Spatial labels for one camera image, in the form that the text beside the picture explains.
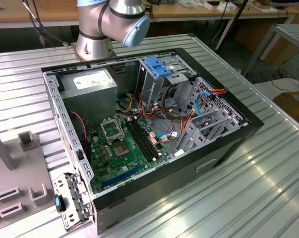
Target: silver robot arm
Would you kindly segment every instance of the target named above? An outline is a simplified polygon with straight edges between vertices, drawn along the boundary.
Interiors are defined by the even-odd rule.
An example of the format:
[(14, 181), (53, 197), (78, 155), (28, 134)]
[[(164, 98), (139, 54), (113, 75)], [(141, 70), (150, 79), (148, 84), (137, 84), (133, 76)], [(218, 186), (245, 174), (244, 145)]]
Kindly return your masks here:
[(141, 0), (78, 0), (80, 34), (76, 53), (81, 60), (114, 55), (111, 40), (135, 47), (150, 24)]

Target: orange wire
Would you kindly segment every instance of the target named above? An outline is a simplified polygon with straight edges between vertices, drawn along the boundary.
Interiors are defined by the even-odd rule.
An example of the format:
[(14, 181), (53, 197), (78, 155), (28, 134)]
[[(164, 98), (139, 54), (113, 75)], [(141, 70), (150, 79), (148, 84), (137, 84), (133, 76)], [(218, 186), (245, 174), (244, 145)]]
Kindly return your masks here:
[(191, 120), (191, 117), (193, 115), (193, 113), (195, 112), (195, 109), (192, 110), (192, 112), (190, 113), (190, 115), (188, 116), (187, 120), (185, 121), (185, 124), (183, 125), (183, 129), (181, 131), (181, 134), (183, 133), (185, 127), (187, 126), (188, 122)]

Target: blue pcie slot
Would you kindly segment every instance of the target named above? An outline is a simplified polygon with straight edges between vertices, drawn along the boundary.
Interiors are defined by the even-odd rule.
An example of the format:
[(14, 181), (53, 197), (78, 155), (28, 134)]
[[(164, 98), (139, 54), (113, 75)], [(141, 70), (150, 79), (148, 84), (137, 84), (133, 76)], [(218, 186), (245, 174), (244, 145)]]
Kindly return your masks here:
[(131, 170), (129, 170), (129, 171), (127, 171), (127, 172), (125, 172), (125, 173), (123, 173), (123, 174), (121, 174), (121, 175), (118, 175), (118, 176), (116, 176), (116, 177), (114, 177), (114, 178), (111, 178), (110, 180), (107, 180), (107, 181), (105, 181), (105, 182), (102, 182), (102, 187), (111, 185), (111, 184), (113, 184), (113, 183), (115, 183), (115, 182), (117, 182), (117, 181), (120, 181), (120, 180), (122, 180), (122, 179), (128, 177), (128, 176), (133, 175), (134, 173), (136, 173), (136, 171), (137, 171), (137, 169), (138, 169), (139, 167), (140, 167), (140, 166), (137, 166), (137, 167), (135, 167), (134, 169), (131, 169)]

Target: desk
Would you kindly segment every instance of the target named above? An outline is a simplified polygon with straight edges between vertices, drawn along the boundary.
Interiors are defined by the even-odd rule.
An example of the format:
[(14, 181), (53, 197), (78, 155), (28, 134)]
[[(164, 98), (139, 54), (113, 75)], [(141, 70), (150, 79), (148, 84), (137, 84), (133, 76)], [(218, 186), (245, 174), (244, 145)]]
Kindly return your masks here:
[[(132, 49), (113, 42), (118, 56), (177, 47), (265, 123), (260, 131), (222, 165), (101, 236), (91, 222), (66, 233), (53, 206), (1, 229), (0, 238), (299, 237), (299, 124), (196, 37), (147, 38)], [(10, 120), (0, 138), (6, 141), (25, 130), (38, 133), (51, 179), (71, 167), (40, 68), (72, 62), (78, 59), (70, 47), (0, 54), (0, 115)]]
[[(29, 20), (29, 14), (22, 5), (21, 0), (0, 0), (0, 5), (6, 7), (5, 10), (0, 11), (0, 28), (32, 27), (32, 23)], [(237, 11), (238, 9), (224, 14), (223, 19), (228, 19), (229, 22), (220, 37), (216, 49), (218, 49), (222, 43)], [(44, 26), (71, 26), (79, 24), (76, 5), (67, 5), (60, 9), (42, 8), (38, 6), (38, 12)], [(153, 5), (153, 13), (154, 19), (152, 21), (219, 20), (222, 16), (222, 12), (217, 10), (209, 10), (202, 6), (197, 8), (186, 8), (180, 4)], [(289, 24), (296, 14), (298, 14), (298, 11), (291, 7), (289, 7), (287, 11), (279, 10), (278, 13), (263, 13), (252, 6), (247, 5), (240, 16), (240, 19), (285, 17), (285, 23)]]

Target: metal table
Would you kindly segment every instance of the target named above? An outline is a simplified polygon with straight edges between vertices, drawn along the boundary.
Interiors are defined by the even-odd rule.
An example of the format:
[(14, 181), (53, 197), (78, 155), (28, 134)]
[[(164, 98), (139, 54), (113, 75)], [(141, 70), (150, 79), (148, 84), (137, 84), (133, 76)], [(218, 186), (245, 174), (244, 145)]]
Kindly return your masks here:
[[(263, 128), (223, 165), (104, 232), (101, 237), (299, 237), (299, 124), (189, 35), (145, 39), (118, 55), (185, 48), (251, 111)], [(51, 179), (71, 171), (40, 67), (77, 62), (73, 49), (0, 54), (0, 130), (40, 134)], [(54, 207), (0, 230), (0, 237), (97, 237), (92, 222), (65, 233)]]
[(299, 48), (299, 24), (272, 25), (252, 57), (249, 59), (246, 68), (242, 72), (242, 75), (245, 76), (249, 72), (249, 70), (254, 66), (259, 55), (263, 52), (268, 42), (270, 42), (267, 48), (264, 50), (262, 56), (260, 57), (261, 60), (265, 59), (280, 36), (289, 40)]

